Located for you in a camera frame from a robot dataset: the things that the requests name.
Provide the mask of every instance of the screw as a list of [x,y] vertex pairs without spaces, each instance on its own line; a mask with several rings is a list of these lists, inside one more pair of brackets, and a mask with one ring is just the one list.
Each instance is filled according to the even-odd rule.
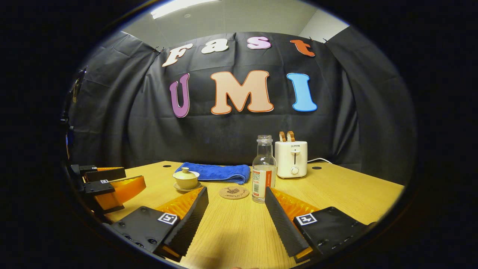
[[319,243],[317,243],[317,246],[322,246],[322,245],[325,245],[327,243],[327,239],[325,240],[320,240]]

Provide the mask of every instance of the saucer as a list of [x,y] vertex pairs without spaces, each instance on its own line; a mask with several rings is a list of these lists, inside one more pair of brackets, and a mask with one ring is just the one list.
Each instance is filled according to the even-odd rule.
[[195,189],[201,187],[201,183],[198,181],[196,187],[194,187],[192,189],[181,189],[176,182],[174,183],[173,186],[179,191],[192,191],[192,190],[195,190]]

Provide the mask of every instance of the peach letter m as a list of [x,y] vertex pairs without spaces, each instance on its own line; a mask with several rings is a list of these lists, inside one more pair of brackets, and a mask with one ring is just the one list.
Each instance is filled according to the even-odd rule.
[[269,73],[263,70],[249,72],[244,83],[239,84],[237,79],[230,72],[218,72],[211,75],[216,81],[216,105],[211,108],[211,113],[227,114],[232,107],[227,104],[227,96],[232,101],[237,111],[242,111],[250,95],[250,104],[247,109],[251,112],[269,112],[274,105],[269,102],[267,93],[267,77]]

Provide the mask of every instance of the orange label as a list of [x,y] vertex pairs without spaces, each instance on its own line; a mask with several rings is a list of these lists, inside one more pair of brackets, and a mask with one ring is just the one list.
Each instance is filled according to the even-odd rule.
[[266,187],[271,186],[272,171],[266,171]]

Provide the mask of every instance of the power cord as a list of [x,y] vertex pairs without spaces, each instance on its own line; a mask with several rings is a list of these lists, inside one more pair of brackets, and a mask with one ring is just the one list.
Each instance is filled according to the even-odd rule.
[[313,160],[308,160],[307,162],[310,163],[310,162],[317,161],[317,160],[323,160],[323,161],[326,161],[326,162],[328,162],[328,163],[331,164],[331,162],[327,161],[327,160],[324,159],[324,158],[317,158],[317,159],[313,159]]

